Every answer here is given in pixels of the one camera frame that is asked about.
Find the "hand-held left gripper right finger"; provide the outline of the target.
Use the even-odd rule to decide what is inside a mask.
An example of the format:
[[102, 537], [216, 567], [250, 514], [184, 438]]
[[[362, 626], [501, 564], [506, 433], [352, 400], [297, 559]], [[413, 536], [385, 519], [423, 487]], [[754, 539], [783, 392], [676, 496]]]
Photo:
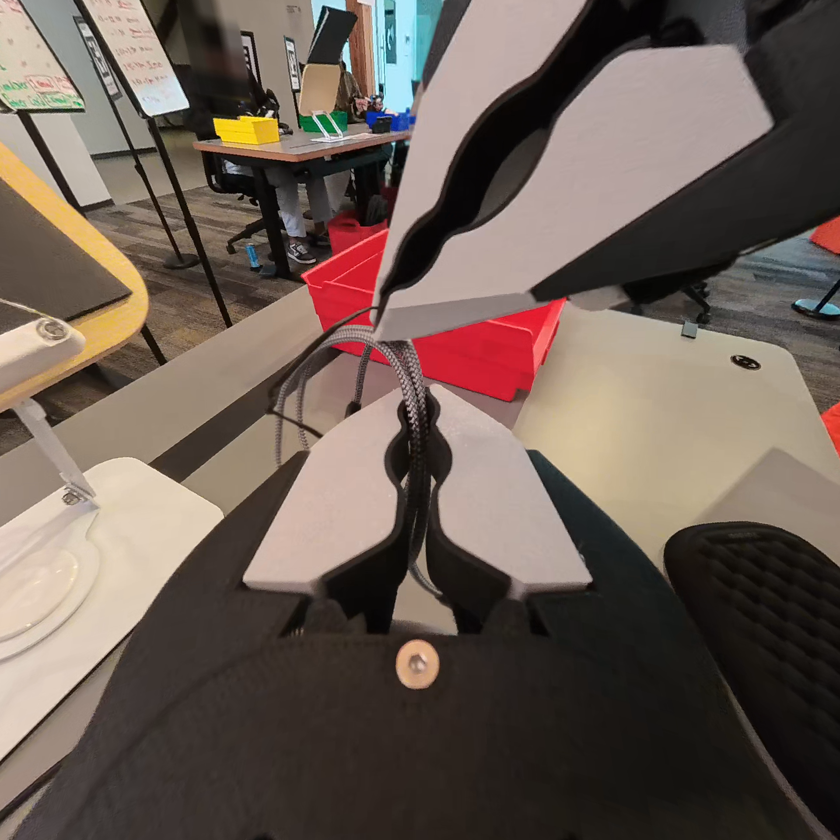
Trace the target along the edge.
[[520, 441], [441, 385], [427, 397], [425, 554], [444, 600], [485, 621], [505, 600], [588, 589], [592, 574]]

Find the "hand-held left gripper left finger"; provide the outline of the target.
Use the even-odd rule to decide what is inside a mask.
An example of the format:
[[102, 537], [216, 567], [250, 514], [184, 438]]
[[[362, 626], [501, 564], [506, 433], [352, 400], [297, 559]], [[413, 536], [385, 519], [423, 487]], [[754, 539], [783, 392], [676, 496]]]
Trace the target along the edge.
[[314, 444], [246, 570], [251, 590], [389, 621], [407, 569], [409, 430], [394, 389]]

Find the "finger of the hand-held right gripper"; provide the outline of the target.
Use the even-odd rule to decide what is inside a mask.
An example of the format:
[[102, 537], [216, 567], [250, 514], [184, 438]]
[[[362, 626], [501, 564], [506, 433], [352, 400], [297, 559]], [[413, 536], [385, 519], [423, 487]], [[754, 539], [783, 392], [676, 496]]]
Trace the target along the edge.
[[491, 184], [547, 128], [592, 66], [591, 2], [445, 2], [417, 90], [416, 123], [376, 300], [418, 282], [445, 242], [505, 198]]
[[770, 131], [733, 45], [633, 49], [561, 113], [519, 192], [391, 293], [379, 340], [535, 309], [537, 285]]

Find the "grey braided cable silver plug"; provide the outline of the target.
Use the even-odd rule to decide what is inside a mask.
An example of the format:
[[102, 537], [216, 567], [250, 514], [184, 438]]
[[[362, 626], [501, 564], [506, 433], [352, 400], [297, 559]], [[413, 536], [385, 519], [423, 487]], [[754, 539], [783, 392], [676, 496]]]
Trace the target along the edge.
[[443, 593], [421, 572], [417, 558], [424, 546], [429, 503], [432, 494], [432, 475], [427, 465], [427, 444], [431, 434], [431, 411], [427, 406], [427, 387], [421, 363], [411, 340], [383, 341], [374, 337], [372, 326], [351, 324], [345, 319], [330, 327], [310, 342], [290, 363], [288, 370], [269, 389], [267, 414], [276, 419], [274, 456], [276, 466], [282, 464], [284, 424], [298, 430], [301, 446], [308, 450], [308, 436], [320, 438], [313, 427], [302, 420], [306, 389], [312, 368], [320, 355], [341, 343], [360, 343], [364, 346], [357, 369], [353, 398], [361, 399], [368, 363], [374, 351], [386, 359], [398, 380], [402, 404], [408, 426], [408, 466], [402, 488], [406, 492], [409, 544], [407, 570], [416, 583], [440, 603]]

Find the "black round-base pole stand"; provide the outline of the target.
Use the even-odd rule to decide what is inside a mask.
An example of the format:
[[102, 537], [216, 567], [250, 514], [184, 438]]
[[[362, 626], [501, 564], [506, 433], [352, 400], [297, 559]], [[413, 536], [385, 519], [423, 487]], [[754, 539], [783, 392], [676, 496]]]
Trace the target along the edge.
[[839, 292], [839, 279], [821, 299], [799, 299], [791, 304], [791, 309], [804, 317], [834, 322], [839, 320], [839, 306], [834, 303], [834, 298]]

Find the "red plastic bin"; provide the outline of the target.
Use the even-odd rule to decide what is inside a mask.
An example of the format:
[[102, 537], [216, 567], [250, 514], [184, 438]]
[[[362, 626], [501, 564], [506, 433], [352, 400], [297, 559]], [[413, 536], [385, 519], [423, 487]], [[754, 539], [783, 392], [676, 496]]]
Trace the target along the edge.
[[[322, 329], [373, 302], [387, 232], [368, 236], [302, 274]], [[511, 402], [530, 392], [557, 333], [565, 301], [415, 339], [427, 378]]]

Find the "background office desk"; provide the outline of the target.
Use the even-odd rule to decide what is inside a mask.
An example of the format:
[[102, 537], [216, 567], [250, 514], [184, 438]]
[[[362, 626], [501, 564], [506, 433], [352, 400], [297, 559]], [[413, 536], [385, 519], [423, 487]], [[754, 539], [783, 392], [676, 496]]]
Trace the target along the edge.
[[330, 175], [336, 172], [362, 170], [361, 186], [357, 190], [358, 201], [366, 210], [370, 197], [378, 187], [378, 176], [366, 172], [383, 160], [379, 148], [397, 142], [408, 141], [411, 130], [402, 132], [373, 133], [362, 124], [352, 124], [341, 138], [326, 139], [295, 133], [282, 137], [274, 143], [246, 145], [227, 143], [219, 139], [196, 140], [193, 148], [203, 155], [206, 176], [211, 175], [211, 158], [217, 162], [230, 161], [250, 171], [254, 181], [255, 197], [265, 223], [269, 244], [269, 256], [273, 263], [274, 278], [292, 278], [291, 267], [282, 236], [283, 226], [277, 206], [275, 187], [269, 184], [266, 171], [280, 167], [294, 175]]

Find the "red storage crate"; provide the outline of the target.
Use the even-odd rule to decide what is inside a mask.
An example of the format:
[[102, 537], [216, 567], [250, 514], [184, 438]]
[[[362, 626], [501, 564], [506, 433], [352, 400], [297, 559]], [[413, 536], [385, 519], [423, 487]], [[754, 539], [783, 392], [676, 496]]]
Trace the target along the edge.
[[361, 224], [353, 211], [335, 215], [327, 224], [332, 254], [343, 252], [361, 241], [388, 229], [387, 219], [373, 225]]

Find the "white flip chart board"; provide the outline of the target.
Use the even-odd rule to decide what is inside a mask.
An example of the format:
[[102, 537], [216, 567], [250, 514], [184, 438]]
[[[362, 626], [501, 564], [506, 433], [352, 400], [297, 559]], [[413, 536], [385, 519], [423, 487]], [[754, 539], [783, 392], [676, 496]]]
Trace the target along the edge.
[[81, 205], [35, 125], [35, 114], [84, 112], [85, 102], [34, 19], [19, 1], [1, 2], [2, 111], [15, 114], [68, 204]]
[[189, 103], [148, 11], [141, 1], [76, 1], [75, 5], [122, 89], [146, 123], [207, 284], [225, 327], [230, 328], [233, 321], [156, 122], [159, 117], [187, 110]]

